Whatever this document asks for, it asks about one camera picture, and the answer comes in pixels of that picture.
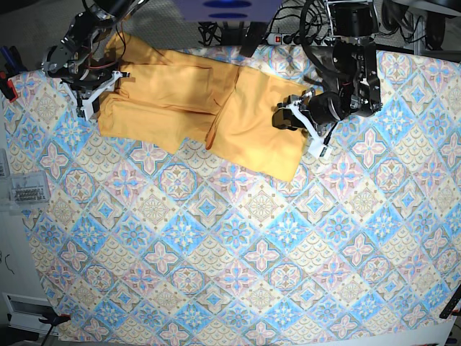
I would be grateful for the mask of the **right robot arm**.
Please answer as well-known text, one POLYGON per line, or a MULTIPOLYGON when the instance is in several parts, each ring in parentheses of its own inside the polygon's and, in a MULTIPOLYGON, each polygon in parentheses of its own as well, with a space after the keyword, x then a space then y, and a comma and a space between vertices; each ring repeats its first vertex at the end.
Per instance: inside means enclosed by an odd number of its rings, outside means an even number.
POLYGON ((71 96, 72 112, 90 120, 99 112, 99 97, 115 90, 120 79, 128 72, 120 70, 121 57, 97 62, 93 59, 98 44, 113 30, 126 51, 122 35, 122 21, 136 13, 143 1, 83 1, 84 10, 71 22, 61 42, 45 54, 41 68, 53 79, 60 79, 71 96))

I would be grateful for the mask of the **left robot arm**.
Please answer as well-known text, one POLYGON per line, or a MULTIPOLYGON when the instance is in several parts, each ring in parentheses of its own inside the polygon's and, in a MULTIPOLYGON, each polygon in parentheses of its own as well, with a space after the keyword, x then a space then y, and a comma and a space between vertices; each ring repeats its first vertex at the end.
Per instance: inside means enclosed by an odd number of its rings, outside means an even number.
POLYGON ((313 1, 303 5, 299 41, 320 74, 323 91, 290 95, 277 105, 273 127, 304 130, 308 153, 327 158, 334 128, 352 115, 371 117, 382 108, 377 76, 377 12, 373 1, 313 1))

